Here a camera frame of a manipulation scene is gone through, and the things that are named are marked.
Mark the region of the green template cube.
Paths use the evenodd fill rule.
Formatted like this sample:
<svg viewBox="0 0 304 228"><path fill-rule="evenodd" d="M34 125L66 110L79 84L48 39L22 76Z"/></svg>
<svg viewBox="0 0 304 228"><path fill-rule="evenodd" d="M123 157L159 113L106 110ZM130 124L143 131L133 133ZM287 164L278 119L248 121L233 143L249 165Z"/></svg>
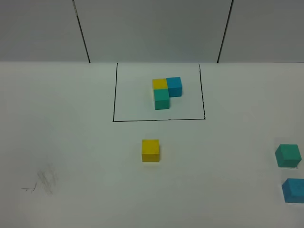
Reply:
<svg viewBox="0 0 304 228"><path fill-rule="evenodd" d="M163 110L170 108L170 97L168 89L155 89L154 95L154 108L155 110Z"/></svg>

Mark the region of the yellow template cube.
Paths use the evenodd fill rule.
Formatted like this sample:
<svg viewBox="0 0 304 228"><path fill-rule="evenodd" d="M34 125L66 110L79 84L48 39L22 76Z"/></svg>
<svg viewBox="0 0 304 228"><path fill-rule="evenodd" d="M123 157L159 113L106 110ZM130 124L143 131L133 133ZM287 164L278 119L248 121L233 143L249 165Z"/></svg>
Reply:
<svg viewBox="0 0 304 228"><path fill-rule="evenodd" d="M167 94L168 93L167 80L165 78L153 79L152 88L154 95Z"/></svg>

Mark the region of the blue template cube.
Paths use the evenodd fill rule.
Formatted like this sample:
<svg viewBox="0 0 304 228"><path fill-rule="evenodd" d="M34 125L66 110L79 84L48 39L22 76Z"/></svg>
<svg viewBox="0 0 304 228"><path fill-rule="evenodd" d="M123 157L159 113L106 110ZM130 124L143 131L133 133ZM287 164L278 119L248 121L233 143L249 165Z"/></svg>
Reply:
<svg viewBox="0 0 304 228"><path fill-rule="evenodd" d="M182 82L180 77L168 77L167 86L169 91L169 97L182 96Z"/></svg>

